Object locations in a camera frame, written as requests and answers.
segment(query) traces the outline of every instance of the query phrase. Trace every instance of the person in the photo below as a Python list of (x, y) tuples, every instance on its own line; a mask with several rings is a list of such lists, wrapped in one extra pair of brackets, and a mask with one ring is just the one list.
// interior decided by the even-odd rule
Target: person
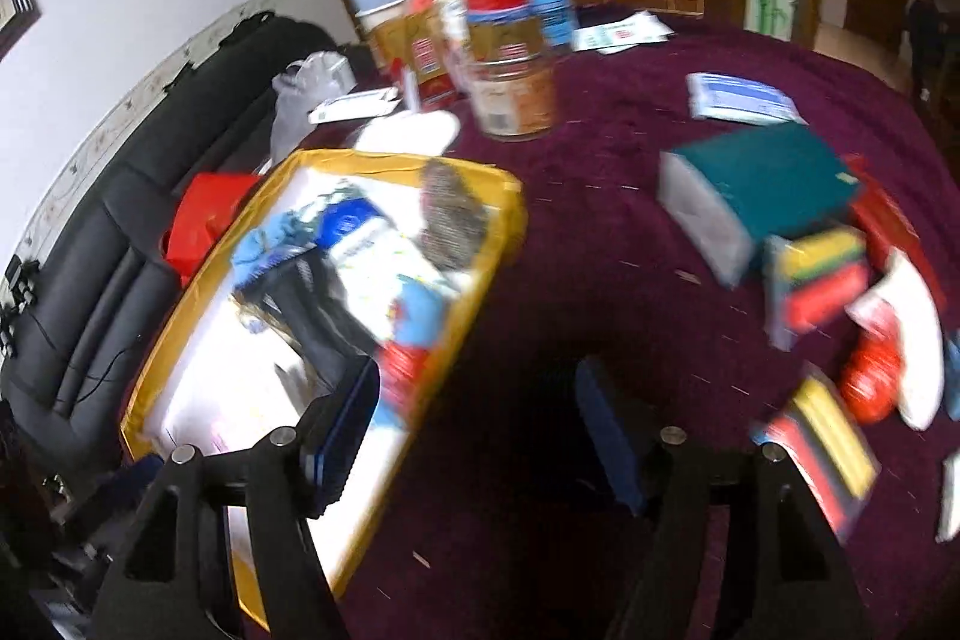
[(923, 84), (926, 71), (937, 65), (943, 56), (944, 18), (937, 7), (937, 0), (916, 0), (906, 13), (906, 30), (912, 50), (911, 98), (927, 100), (929, 90)]

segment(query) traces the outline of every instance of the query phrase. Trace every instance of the black leather sofa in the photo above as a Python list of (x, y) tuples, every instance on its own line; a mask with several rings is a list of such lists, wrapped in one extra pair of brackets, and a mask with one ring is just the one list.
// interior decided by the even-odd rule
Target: black leather sofa
[(198, 172), (252, 172), (269, 155), (271, 78), (328, 33), (272, 13), (244, 20), (218, 52), (168, 86), (83, 196), (35, 277), (0, 370), (30, 456), (75, 492), (121, 462), (128, 386), (179, 296), (162, 242)]

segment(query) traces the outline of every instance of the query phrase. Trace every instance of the teal book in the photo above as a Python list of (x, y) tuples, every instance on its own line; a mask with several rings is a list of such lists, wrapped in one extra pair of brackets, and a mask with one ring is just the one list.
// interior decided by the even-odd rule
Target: teal book
[(809, 126), (790, 122), (661, 153), (659, 202), (727, 287), (767, 237), (795, 239), (845, 218), (858, 187)]

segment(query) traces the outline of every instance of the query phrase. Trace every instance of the table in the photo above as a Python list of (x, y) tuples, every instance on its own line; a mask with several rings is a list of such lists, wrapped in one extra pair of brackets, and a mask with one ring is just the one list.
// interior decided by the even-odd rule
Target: table
[[(565, 362), (597, 352), (666, 422), (747, 447), (751, 422), (784, 403), (804, 360), (836, 377), (856, 344), (856, 327), (838, 319), (793, 353), (769, 348), (760, 281), (722, 290), (656, 205), (659, 151), (731, 129), (689, 118), (690, 71), (768, 82), (837, 153), (864, 153), (940, 276), (944, 325), (958, 325), (960, 193), (906, 98), (790, 44), (670, 25), (678, 35), (667, 44), (560, 64), (563, 124), (544, 138), (487, 139), (458, 106), (464, 130), (451, 154), (520, 178), (527, 241), (499, 271), (344, 595), (358, 640), (603, 636), (649, 535), (593, 490), (598, 467), (561, 382)], [(933, 540), (940, 462), (960, 446), (960, 424), (940, 413), (918, 434), (895, 415), (867, 436), (884, 468), (848, 554), (884, 638), (960, 552)], [(722, 552), (710, 551), (714, 572)], [(708, 623), (695, 615), (695, 634), (708, 636)]]

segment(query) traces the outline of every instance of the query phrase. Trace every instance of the yellow tray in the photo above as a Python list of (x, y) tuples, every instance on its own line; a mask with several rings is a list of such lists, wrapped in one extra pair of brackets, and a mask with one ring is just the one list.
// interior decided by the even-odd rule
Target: yellow tray
[[(312, 167), (329, 175), (368, 177), (395, 185), (419, 187), (421, 184), (419, 172), (427, 160), (419, 155), (360, 153), (354, 150), (301, 150), (291, 155), (272, 172), (211, 251), (200, 271), (187, 287), (181, 301), (176, 305), (170, 319), (167, 320), (160, 338), (143, 365), (126, 413), (120, 422), (120, 434), (133, 458), (142, 458), (154, 451), (152, 442), (141, 434), (144, 421), (157, 397), (160, 396), (167, 378), (179, 360), (187, 340), (200, 320), (200, 316), (205, 312), (212, 295), (221, 285), (224, 277), (230, 273), (230, 254), (233, 247), (248, 231), (262, 223), (275, 199), (286, 188), (294, 173), (301, 167)], [(413, 442), (424, 410), (460, 351), (460, 346), (493, 280), (493, 273), (496, 272), (502, 258), (510, 257), (520, 250), (526, 231), (526, 210), (523, 206), (520, 181), (517, 178), (496, 167), (456, 159), (443, 160), (456, 167), (469, 189), (483, 204), (493, 208), (490, 212), (490, 226), (488, 226), (487, 237), (474, 260), (472, 288), (451, 307), (443, 338), (438, 343), (439, 346), (431, 352), (424, 367), (421, 393), (416, 400), (416, 407), (408, 416), (409, 434), (400, 456), (394, 462), (389, 477), (381, 485), (376, 499), (367, 507), (367, 518), (350, 546), (339, 578), (330, 584), (333, 593), (338, 597), (347, 587), (350, 576), (360, 563), (373, 537), (392, 479), (400, 469), (400, 463)], [(240, 605), (261, 627), (268, 629), (253, 568), (248, 566), (245, 560), (234, 555), (233, 569)]]

